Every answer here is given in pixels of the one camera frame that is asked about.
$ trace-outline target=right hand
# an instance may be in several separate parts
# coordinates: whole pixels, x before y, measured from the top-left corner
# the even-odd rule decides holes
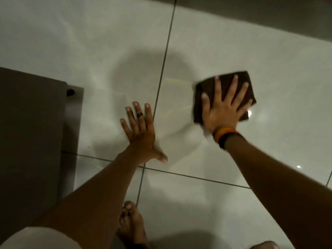
[[[218,76],[214,78],[214,101],[212,108],[210,107],[208,95],[202,93],[202,118],[204,126],[210,133],[213,133],[221,126],[236,129],[240,117],[251,107],[252,100],[249,100],[247,104],[238,109],[247,92],[247,82],[243,84],[232,103],[237,88],[237,81],[238,76],[235,75],[226,97],[222,101],[222,85]]]

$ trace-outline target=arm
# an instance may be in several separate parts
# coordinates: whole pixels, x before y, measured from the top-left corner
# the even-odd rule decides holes
[[[295,248],[331,248],[332,191],[271,158],[240,136],[226,150]]]
[[[213,133],[215,129],[236,129],[239,118],[251,101],[239,108],[247,90],[244,84],[235,97],[237,77],[224,99],[220,81],[215,80],[215,100],[210,108],[202,95],[203,121]],[[238,165],[248,185],[276,220],[296,248],[330,248],[332,224],[332,191],[263,153],[239,135],[225,141],[225,148]]]
[[[137,102],[136,113],[141,114]],[[127,149],[101,172],[38,218],[33,226],[58,230],[85,248],[109,248],[118,229],[119,217],[127,188],[139,164],[156,158],[167,162],[155,150],[155,134],[149,104],[136,122],[130,107],[127,113],[132,131],[124,119],[122,127],[130,141]]]

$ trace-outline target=left hand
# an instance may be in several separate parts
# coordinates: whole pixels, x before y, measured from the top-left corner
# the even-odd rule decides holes
[[[154,146],[155,133],[150,105],[145,104],[145,118],[138,102],[134,102],[134,107],[138,116],[138,122],[135,120],[131,107],[126,107],[132,130],[128,127],[125,119],[120,119],[122,128],[130,142],[127,150],[137,157],[140,164],[146,163],[151,159],[157,159],[166,163],[167,157],[162,152],[156,150]]]

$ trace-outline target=tile grout line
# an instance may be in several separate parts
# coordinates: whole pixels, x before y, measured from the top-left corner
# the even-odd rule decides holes
[[[328,184],[329,184],[329,182],[330,182],[331,176],[332,176],[332,171],[331,171],[330,176],[329,176],[329,179],[327,180],[327,183],[326,183],[326,185],[325,185],[326,187],[328,186]]]
[[[171,30],[172,30],[173,19],[174,19],[174,14],[175,14],[176,2],[177,2],[177,0],[174,0],[174,6],[173,6],[173,13],[172,13],[172,18],[171,18],[171,24],[169,26],[167,43],[166,43],[166,49],[165,49],[165,54],[164,54],[164,61],[163,61],[163,65],[161,67],[161,73],[160,73],[160,79],[159,79],[159,86],[158,86],[158,91],[157,91],[157,97],[156,97],[156,102],[155,102],[154,110],[153,110],[153,119],[154,119],[154,116],[156,114],[157,102],[158,102],[159,91],[160,91],[160,86],[161,86],[161,80],[162,80],[163,74],[164,74],[164,67],[165,67],[165,62],[166,62],[166,55],[167,55],[167,50],[168,50],[168,43],[169,43],[169,39],[171,37]]]
[[[75,153],[68,152],[68,151],[61,151],[61,153],[63,153],[63,154],[70,154],[70,155],[77,155],[77,156],[83,156],[83,157],[87,157],[87,158],[91,158],[91,159],[97,159],[97,160],[106,161],[106,162],[112,162],[112,161],[113,161],[113,160],[108,160],[108,159],[98,158],[98,157],[89,156],[89,155],[75,154]]]
[[[218,184],[226,184],[226,185],[230,185],[230,186],[236,186],[236,187],[240,187],[240,188],[248,188],[248,189],[250,189],[250,187],[246,187],[246,186],[241,186],[241,185],[236,185],[236,184],[229,184],[229,183],[224,183],[224,182],[220,182],[220,181],[205,179],[205,178],[201,178],[201,177],[193,177],[193,176],[188,176],[188,175],[184,175],[184,174],[178,174],[178,173],[174,173],[174,172],[163,171],[163,170],[158,170],[158,169],[152,169],[152,168],[147,168],[147,167],[145,167],[145,169],[159,171],[159,172],[164,172],[164,173],[168,173],[168,174],[172,174],[172,175],[178,175],[178,176],[183,176],[183,177],[189,177],[189,178],[204,180],[204,181],[218,183]]]
[[[160,79],[159,79],[159,85],[158,85],[158,91],[157,91],[157,96],[156,96],[156,102],[154,104],[154,110],[153,110],[153,120],[154,120],[154,116],[156,114],[156,109],[157,109],[157,103],[158,103],[158,98],[159,98],[159,92],[160,92],[160,86],[161,86],[161,80],[163,78],[163,74],[164,74],[164,67],[165,67],[165,62],[166,62],[166,56],[167,56],[167,50],[168,50],[168,43],[169,43],[169,39],[171,37],[171,31],[172,31],[172,25],[173,25],[173,19],[174,19],[174,13],[175,13],[175,7],[176,7],[176,1],[174,0],[174,5],[173,5],[173,12],[172,12],[172,17],[171,17],[171,24],[169,26],[169,31],[168,31],[168,37],[167,37],[167,43],[166,43],[166,49],[165,49],[165,54],[164,54],[164,60],[163,60],[163,65],[161,67],[161,73],[160,73]],[[142,182],[143,182],[143,176],[144,176],[144,170],[145,170],[145,163],[143,165],[143,171],[142,171],[142,177],[141,177],[141,182],[139,184],[139,193],[137,195],[137,201],[136,201],[136,206],[139,205],[139,195],[141,193],[141,188],[142,188]]]
[[[139,205],[139,194],[141,193],[141,188],[142,188],[143,175],[144,175],[144,170],[145,170],[145,163],[144,163],[143,167],[139,166],[139,168],[143,168],[143,170],[142,170],[141,181],[139,183],[139,192],[137,194],[136,206]]]

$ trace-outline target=orange wristband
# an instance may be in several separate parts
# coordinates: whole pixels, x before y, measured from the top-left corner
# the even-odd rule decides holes
[[[238,131],[234,130],[231,127],[224,127],[219,129],[215,134],[214,134],[214,140],[216,143],[219,142],[220,137],[222,137],[224,134],[227,133],[239,133]]]

